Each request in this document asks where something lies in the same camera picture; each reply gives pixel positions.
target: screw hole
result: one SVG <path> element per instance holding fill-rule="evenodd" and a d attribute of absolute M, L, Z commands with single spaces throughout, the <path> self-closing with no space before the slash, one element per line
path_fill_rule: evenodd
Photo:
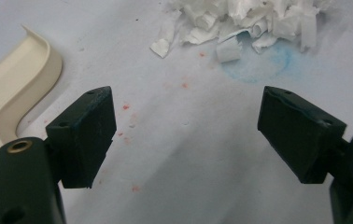
<path fill-rule="evenodd" d="M 2 223 L 14 224 L 25 217 L 22 207 L 15 207 L 7 210 L 2 216 Z"/>
<path fill-rule="evenodd" d="M 31 141 L 19 141 L 7 148 L 8 153 L 19 153 L 22 152 L 32 145 Z"/>
<path fill-rule="evenodd" d="M 60 125 L 60 127 L 66 127 L 69 125 L 69 123 L 68 122 L 61 122 L 59 125 Z"/>

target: red speck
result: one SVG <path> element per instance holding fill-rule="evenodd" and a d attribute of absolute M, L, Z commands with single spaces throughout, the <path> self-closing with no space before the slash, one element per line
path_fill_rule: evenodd
<path fill-rule="evenodd" d="M 131 143 L 130 138 L 129 138 L 129 137 L 124 137 L 124 143 L 125 143 L 126 145 L 130 145 L 130 143 Z"/>
<path fill-rule="evenodd" d="M 139 190 L 141 190 L 141 188 L 139 188 L 139 186 L 137 185 L 133 185 L 133 187 L 131 188 L 132 192 L 138 192 Z"/>

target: red dot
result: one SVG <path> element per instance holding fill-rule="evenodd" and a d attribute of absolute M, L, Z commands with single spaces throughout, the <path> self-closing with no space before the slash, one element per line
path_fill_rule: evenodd
<path fill-rule="evenodd" d="M 139 186 L 137 185 L 133 185 L 133 187 L 131 188 L 132 192 L 138 192 L 139 190 L 141 190 L 141 188 L 139 188 Z"/>

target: cream plastic part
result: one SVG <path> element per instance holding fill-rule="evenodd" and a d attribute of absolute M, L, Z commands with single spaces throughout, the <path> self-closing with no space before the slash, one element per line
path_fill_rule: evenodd
<path fill-rule="evenodd" d="M 23 28 L 25 39 L 0 62 L 0 146 L 17 139 L 19 121 L 52 88 L 63 64 L 48 41 Z"/>

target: white paper scrap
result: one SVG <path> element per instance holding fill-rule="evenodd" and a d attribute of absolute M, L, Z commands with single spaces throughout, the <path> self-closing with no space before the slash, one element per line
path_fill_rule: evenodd
<path fill-rule="evenodd" d="M 269 33 L 264 33 L 261 38 L 252 43 L 252 48 L 254 48 L 257 53 L 261 54 L 262 48 L 268 48 L 275 44 L 276 41 L 277 37 Z"/>
<path fill-rule="evenodd" d="M 245 28 L 251 27 L 272 10 L 273 3 L 269 2 L 268 4 L 260 4 L 247 13 L 247 16 L 242 20 L 240 25 Z"/>
<path fill-rule="evenodd" d="M 167 55 L 170 45 L 174 41 L 175 23 L 181 14 L 180 11 L 174 11 L 171 18 L 162 23 L 162 28 L 158 34 L 158 40 L 150 46 L 150 49 L 162 58 Z"/>
<path fill-rule="evenodd" d="M 252 38 L 260 37 L 264 32 L 267 31 L 267 20 L 265 18 L 257 21 L 252 27 L 252 32 L 249 33 Z"/>
<path fill-rule="evenodd" d="M 218 16 L 211 14 L 210 12 L 206 12 L 203 16 L 200 16 L 196 20 L 196 24 L 198 27 L 209 31 L 217 21 Z"/>
<path fill-rule="evenodd" d="M 291 6 L 284 18 L 273 17 L 273 35 L 292 41 L 301 33 L 303 9 Z"/>
<path fill-rule="evenodd" d="M 242 43 L 238 43 L 237 37 L 230 38 L 217 45 L 217 56 L 220 63 L 226 63 L 241 58 Z"/>
<path fill-rule="evenodd" d="M 184 43 L 189 42 L 191 44 L 199 45 L 199 44 L 203 44 L 208 40 L 212 40 L 218 37 L 218 34 L 219 34 L 219 22 L 216 22 L 209 31 L 195 27 L 188 34 L 180 33 L 179 43 L 183 45 Z"/>
<path fill-rule="evenodd" d="M 261 1 L 258 0 L 228 0 L 229 16 L 233 19 L 234 24 L 242 25 L 247 13 L 260 3 Z"/>
<path fill-rule="evenodd" d="M 317 43 L 317 14 L 327 10 L 334 0 L 169 0 L 179 15 L 184 13 L 186 28 L 179 29 L 179 43 L 199 45 L 219 38 L 219 61 L 237 57 L 236 36 L 249 32 L 258 53 L 278 38 L 293 41 L 300 37 L 301 51 Z M 158 40 L 150 48 L 165 57 L 174 40 L 176 19 L 162 25 Z M 231 53 L 229 59 L 224 54 Z"/>
<path fill-rule="evenodd" d="M 312 7 L 302 15 L 301 52 L 306 48 L 313 48 L 317 44 L 317 11 Z"/>
<path fill-rule="evenodd" d="M 168 50 L 170 49 L 170 44 L 168 43 L 167 40 L 160 39 L 154 42 L 150 46 L 150 49 L 153 50 L 153 52 L 157 53 L 160 57 L 164 58 L 165 55 L 167 55 Z"/>

